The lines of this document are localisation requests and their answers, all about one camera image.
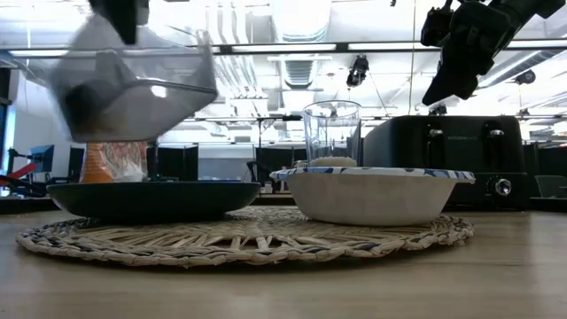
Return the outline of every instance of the dark blue plate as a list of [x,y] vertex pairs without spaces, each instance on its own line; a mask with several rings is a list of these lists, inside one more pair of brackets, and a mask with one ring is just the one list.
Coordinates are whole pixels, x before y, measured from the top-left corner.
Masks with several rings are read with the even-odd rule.
[[258,183],[148,182],[51,185],[53,201],[71,214],[109,222],[196,222],[250,205]]

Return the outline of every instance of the office desk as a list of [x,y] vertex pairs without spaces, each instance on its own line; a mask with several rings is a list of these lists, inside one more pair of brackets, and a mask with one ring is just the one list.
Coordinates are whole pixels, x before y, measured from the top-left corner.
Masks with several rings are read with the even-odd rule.
[[58,209],[51,198],[0,198],[0,215]]
[[464,247],[269,267],[126,268],[37,255],[17,232],[73,218],[0,216],[0,318],[564,318],[567,214],[458,214]]

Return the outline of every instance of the ceiling light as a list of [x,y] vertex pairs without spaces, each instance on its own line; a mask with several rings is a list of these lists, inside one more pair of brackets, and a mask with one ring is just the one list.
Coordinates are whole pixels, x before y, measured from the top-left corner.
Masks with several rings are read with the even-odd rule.
[[254,44],[235,45],[234,52],[290,52],[290,51],[334,51],[337,45],[334,43],[294,43],[294,44]]
[[275,89],[276,92],[297,92],[297,91],[305,91],[305,92],[323,92],[324,89]]
[[420,43],[351,43],[348,44],[350,51],[438,51],[439,48],[426,47]]
[[272,9],[269,7],[269,4],[251,7],[250,12],[254,17],[268,17],[272,15]]
[[165,87],[152,85],[150,87],[150,90],[155,97],[162,97],[162,98],[167,97],[167,89]]
[[567,39],[565,40],[515,40],[507,47],[509,50],[513,49],[534,49],[534,48],[567,48]]
[[285,62],[285,61],[330,61],[332,56],[280,56],[268,57],[269,62]]
[[10,50],[14,58],[60,58],[68,53],[67,50]]
[[196,121],[257,121],[254,117],[210,117],[210,118],[189,118],[183,122],[196,122]]

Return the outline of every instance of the black toaster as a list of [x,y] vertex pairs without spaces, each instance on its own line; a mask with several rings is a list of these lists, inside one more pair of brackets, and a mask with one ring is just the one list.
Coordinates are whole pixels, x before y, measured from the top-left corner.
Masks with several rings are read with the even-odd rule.
[[529,200],[522,137],[513,116],[401,116],[364,138],[365,167],[437,168],[474,173],[448,205],[524,209]]

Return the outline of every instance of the woven placemat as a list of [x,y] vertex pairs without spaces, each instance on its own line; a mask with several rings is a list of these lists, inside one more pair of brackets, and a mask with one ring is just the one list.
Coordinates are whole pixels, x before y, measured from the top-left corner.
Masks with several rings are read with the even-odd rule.
[[36,253],[117,261],[129,266],[209,266],[225,262],[376,258],[432,244],[462,245],[473,226],[441,215],[414,227],[354,227],[315,222],[293,207],[247,207],[217,222],[107,226],[93,219],[25,230],[16,241]]

